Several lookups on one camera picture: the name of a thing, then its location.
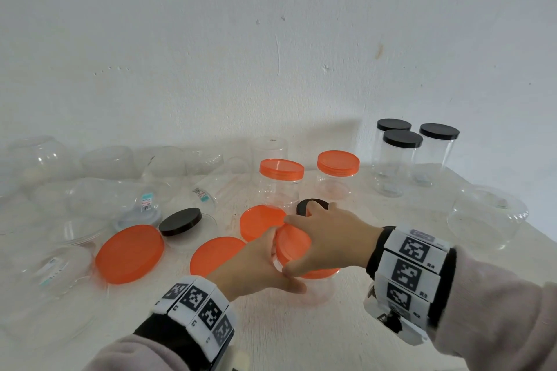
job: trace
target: left hand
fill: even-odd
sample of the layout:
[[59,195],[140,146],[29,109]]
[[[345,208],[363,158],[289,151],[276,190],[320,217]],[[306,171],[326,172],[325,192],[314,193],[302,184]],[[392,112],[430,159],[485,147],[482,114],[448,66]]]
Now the left hand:
[[267,288],[304,294],[306,285],[277,270],[272,262],[275,255],[275,233],[271,227],[259,238],[214,270],[207,279],[217,285],[228,301],[251,295]]

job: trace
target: orange lid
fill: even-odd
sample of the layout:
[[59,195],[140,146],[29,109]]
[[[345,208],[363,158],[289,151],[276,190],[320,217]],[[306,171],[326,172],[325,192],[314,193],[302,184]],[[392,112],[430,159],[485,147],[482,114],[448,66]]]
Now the orange lid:
[[[311,246],[307,233],[291,225],[283,225],[277,231],[277,259],[284,267],[288,262],[302,258]],[[313,270],[303,275],[304,279],[324,279],[334,275],[339,269]]]
[[317,156],[317,168],[331,176],[353,176],[360,169],[360,159],[348,151],[324,151]]
[[189,273],[192,276],[207,277],[245,246],[244,241],[232,236],[211,239],[193,253],[189,262]]
[[149,273],[163,252],[163,237],[155,227],[132,226],[108,239],[95,257],[95,265],[108,283],[121,285]]
[[240,234],[251,242],[273,226],[282,226],[286,213],[277,207],[255,206],[248,208],[240,217]]
[[299,181],[303,178],[303,166],[292,160],[268,158],[259,165],[259,173],[278,181]]

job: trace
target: black jar lid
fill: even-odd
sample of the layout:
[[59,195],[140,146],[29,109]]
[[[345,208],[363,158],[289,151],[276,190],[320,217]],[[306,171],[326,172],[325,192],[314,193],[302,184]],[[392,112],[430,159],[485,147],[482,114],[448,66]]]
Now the black jar lid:
[[418,148],[423,142],[423,137],[410,130],[390,129],[383,134],[383,141],[394,147]]
[[434,139],[457,139],[460,131],[449,125],[443,125],[441,123],[424,123],[419,128],[419,132]]
[[306,215],[306,206],[308,205],[308,202],[310,202],[310,201],[315,201],[316,203],[318,203],[320,206],[322,206],[326,210],[329,209],[329,203],[328,202],[323,201],[322,199],[318,199],[318,198],[308,198],[308,199],[304,199],[304,200],[300,201],[298,203],[298,205],[296,206],[296,214],[298,216],[305,216]]
[[159,225],[159,231],[163,236],[175,236],[190,230],[203,218],[198,208],[186,208],[168,216]]
[[407,121],[403,121],[402,119],[380,119],[377,121],[377,129],[380,130],[389,130],[389,129],[403,129],[403,130],[410,130],[412,128],[412,124]]

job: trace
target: hand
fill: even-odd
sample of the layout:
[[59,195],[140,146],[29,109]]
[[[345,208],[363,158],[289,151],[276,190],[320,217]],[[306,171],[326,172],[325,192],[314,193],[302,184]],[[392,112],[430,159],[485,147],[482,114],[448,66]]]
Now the hand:
[[282,269],[288,276],[303,276],[309,271],[348,266],[366,268],[383,231],[341,210],[331,202],[325,210],[315,201],[308,202],[310,216],[286,216],[284,221],[306,232],[311,246],[306,254]]
[[296,294],[306,292],[305,284],[283,275],[273,265],[276,230],[276,227],[271,227],[207,276],[228,301],[232,302],[238,297],[267,288],[282,289]]

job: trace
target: table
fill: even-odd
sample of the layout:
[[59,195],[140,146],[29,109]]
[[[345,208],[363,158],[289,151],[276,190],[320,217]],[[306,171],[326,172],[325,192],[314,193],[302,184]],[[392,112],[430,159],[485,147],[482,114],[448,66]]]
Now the table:
[[[301,199],[315,196],[315,172],[303,180]],[[369,174],[358,174],[357,192],[340,203],[373,225],[412,224],[414,228],[457,243],[446,216],[466,181],[447,170],[434,188],[415,187],[399,199],[369,189]],[[186,208],[186,191],[164,207],[167,216]],[[239,219],[254,203],[257,190],[246,186],[215,213],[222,235],[240,237]],[[557,280],[557,244],[527,223],[502,251],[473,252],[479,259],[515,271],[536,283]],[[168,249],[153,271],[139,281],[111,286],[101,316],[62,346],[22,355],[0,338],[3,370],[80,370],[103,346],[131,332],[148,315],[150,306],[188,272],[190,255]],[[408,346],[367,315],[362,302],[370,284],[363,269],[341,270],[337,291],[326,304],[293,306],[281,293],[268,289],[234,302],[239,325],[233,344],[251,357],[251,370],[399,370],[434,371],[464,367],[462,359],[435,351],[431,343]]]

